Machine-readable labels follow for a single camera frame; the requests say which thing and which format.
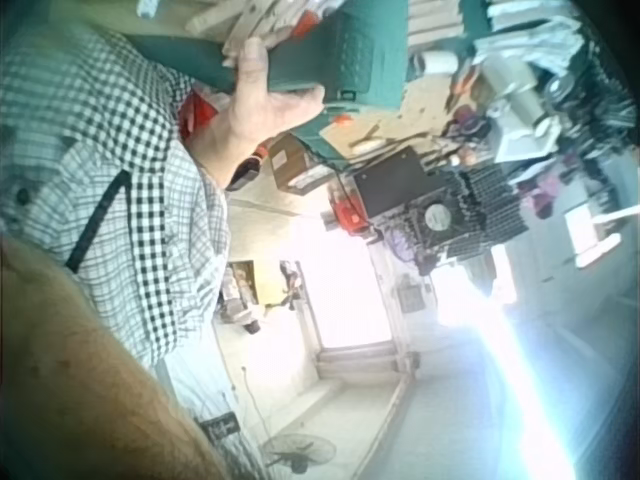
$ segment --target white container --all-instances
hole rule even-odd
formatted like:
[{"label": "white container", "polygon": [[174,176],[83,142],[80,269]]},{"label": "white container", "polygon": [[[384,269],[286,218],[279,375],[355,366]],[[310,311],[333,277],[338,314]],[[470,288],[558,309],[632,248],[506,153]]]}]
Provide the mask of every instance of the white container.
[{"label": "white container", "polygon": [[418,76],[453,75],[458,71],[458,56],[447,51],[419,52],[411,57]]}]

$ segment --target fingers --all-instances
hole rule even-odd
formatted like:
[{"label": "fingers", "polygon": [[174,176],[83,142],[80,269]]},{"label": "fingers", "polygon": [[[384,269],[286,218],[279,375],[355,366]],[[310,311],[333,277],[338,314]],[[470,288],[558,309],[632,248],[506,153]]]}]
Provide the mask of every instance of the fingers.
[{"label": "fingers", "polygon": [[293,27],[283,27],[279,28],[275,32],[268,33],[262,37],[264,46],[267,50],[271,50],[273,47],[289,38],[291,36],[291,32],[293,32]]},{"label": "fingers", "polygon": [[248,39],[238,56],[236,96],[251,101],[266,95],[268,73],[269,59],[264,43],[260,38]]},{"label": "fingers", "polygon": [[321,85],[303,94],[272,93],[271,97],[278,104],[283,131],[307,123],[317,117],[324,109],[324,87]]}]

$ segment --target hairy forearm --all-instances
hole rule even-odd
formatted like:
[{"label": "hairy forearm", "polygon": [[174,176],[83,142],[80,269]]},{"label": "hairy forearm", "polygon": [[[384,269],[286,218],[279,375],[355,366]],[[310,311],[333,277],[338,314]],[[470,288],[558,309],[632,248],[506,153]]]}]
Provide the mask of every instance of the hairy forearm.
[{"label": "hairy forearm", "polygon": [[3,413],[24,456],[51,478],[223,478],[202,432],[69,279],[35,279],[27,295],[2,280]]}]

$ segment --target hand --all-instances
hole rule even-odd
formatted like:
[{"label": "hand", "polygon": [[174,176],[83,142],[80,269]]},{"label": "hand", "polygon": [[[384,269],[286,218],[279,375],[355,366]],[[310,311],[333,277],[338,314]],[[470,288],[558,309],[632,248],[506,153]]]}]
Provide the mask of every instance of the hand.
[{"label": "hand", "polygon": [[229,109],[189,139],[187,148],[220,188],[258,145],[322,112],[324,88],[303,93],[267,89],[269,61],[259,38],[248,39],[238,56],[238,80]]}]

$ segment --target man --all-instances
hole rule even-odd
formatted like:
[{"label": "man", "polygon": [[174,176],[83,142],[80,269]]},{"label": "man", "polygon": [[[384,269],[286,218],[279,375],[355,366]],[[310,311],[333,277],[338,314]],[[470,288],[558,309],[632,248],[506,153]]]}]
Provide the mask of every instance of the man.
[{"label": "man", "polygon": [[250,39],[230,108],[182,145],[191,80],[120,35],[34,28],[1,68],[0,230],[65,265],[149,368],[212,318],[236,168],[320,113],[323,89],[268,93],[266,50]]},{"label": "man", "polygon": [[250,39],[230,108],[182,145],[190,79],[120,35],[33,27],[1,61],[0,231],[48,254],[3,243],[12,444],[29,445],[47,478],[223,478],[219,455],[137,364],[151,368],[211,319],[224,188],[260,142],[320,113],[323,89],[269,93],[266,49]]}]

